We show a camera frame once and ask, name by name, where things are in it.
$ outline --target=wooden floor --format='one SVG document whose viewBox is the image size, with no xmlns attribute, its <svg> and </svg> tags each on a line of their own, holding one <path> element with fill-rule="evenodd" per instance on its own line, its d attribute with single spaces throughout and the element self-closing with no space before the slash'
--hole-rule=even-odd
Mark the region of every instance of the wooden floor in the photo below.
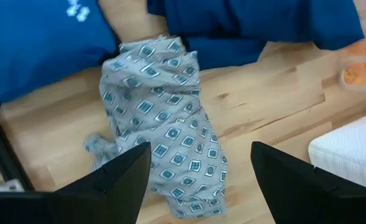
<svg viewBox="0 0 366 224">
<path fill-rule="evenodd" d="M 124 41 L 166 31 L 146 14 L 144 0 L 102 0 Z M 250 162 L 252 141 L 263 141 L 309 161 L 309 142 L 366 115 L 366 93 L 337 83 L 337 52 L 312 44 L 268 44 L 259 62 L 201 74 L 201 101 L 229 159 L 225 216 L 177 220 L 156 195 L 138 223 L 273 223 Z M 92 155 L 83 142 L 94 132 L 111 136 L 92 68 L 3 105 L 0 120 L 37 190 L 56 190 L 88 174 Z"/>
</svg>

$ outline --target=white cushion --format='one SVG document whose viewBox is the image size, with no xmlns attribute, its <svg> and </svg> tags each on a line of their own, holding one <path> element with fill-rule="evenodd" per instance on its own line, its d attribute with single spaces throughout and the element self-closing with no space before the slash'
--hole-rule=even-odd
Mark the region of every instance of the white cushion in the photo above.
<svg viewBox="0 0 366 224">
<path fill-rule="evenodd" d="M 309 145 L 313 165 L 366 187 L 366 117 Z"/>
</svg>

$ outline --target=patterned fabric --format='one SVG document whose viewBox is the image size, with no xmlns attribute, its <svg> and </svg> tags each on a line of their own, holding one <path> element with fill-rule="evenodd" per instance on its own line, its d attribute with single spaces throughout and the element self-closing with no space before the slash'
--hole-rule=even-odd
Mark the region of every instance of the patterned fabric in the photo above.
<svg viewBox="0 0 366 224">
<path fill-rule="evenodd" d="M 164 195 L 179 218 L 227 211 L 227 159 L 199 101 L 197 52 L 181 40 L 121 45 L 103 64 L 100 94 L 115 142 L 95 134 L 86 149 L 95 169 L 142 142 L 151 142 L 149 190 Z"/>
</svg>

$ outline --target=black metal frame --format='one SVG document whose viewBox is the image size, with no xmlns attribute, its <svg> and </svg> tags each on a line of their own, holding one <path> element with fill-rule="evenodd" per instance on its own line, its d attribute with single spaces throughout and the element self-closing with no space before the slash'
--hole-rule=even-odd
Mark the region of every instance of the black metal frame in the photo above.
<svg viewBox="0 0 366 224">
<path fill-rule="evenodd" d="M 5 181 L 18 179 L 24 190 L 34 191 L 34 186 L 18 160 L 0 124 L 0 172 Z"/>
</svg>

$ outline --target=blue fabric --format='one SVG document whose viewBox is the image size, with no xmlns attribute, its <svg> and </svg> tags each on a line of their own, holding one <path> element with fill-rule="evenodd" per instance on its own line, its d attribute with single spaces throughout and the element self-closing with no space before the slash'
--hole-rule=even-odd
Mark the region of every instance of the blue fabric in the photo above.
<svg viewBox="0 0 366 224">
<path fill-rule="evenodd" d="M 78 0 L 90 13 L 79 22 L 73 0 L 0 0 L 0 103 L 97 66 L 117 49 L 97 0 Z"/>
<path fill-rule="evenodd" d="M 337 50 L 364 38 L 352 0 L 148 0 L 148 11 L 199 51 L 202 70 L 255 62 L 267 41 Z"/>
</svg>

